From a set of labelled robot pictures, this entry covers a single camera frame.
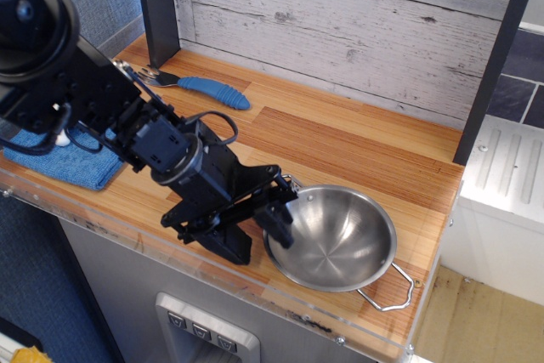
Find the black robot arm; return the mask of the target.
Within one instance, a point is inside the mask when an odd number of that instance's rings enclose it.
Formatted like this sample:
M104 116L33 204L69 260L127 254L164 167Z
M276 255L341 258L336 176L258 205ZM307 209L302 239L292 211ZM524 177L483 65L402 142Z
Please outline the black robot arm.
M201 115L178 116L129 65L107 59L81 36L71 0L1 0L1 117L42 135L24 154L48 154L76 126L135 171L148 167L179 196L161 222L184 243L246 265L248 218L293 243L287 203L298 193L281 169L242 165Z

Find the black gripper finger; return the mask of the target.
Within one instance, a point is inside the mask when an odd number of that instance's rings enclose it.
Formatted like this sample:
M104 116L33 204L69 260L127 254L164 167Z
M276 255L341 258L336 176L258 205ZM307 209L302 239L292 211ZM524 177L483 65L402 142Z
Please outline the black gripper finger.
M255 212L254 219L283 248L292 246L294 242L291 232L293 218L284 204L266 204Z
M197 235L197 241L209 252L213 252L232 264L250 264L252 238L238 225L227 224Z

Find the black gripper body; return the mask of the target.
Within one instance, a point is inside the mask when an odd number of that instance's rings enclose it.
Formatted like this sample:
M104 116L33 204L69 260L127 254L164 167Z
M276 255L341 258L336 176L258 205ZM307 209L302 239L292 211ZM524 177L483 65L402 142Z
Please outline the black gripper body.
M161 218L164 227L197 232L254 218L266 204L298 198L297 189L281 175L277 165L248 167L201 120L182 128L190 145L180 162L164 173L152 171L156 183L180 198Z

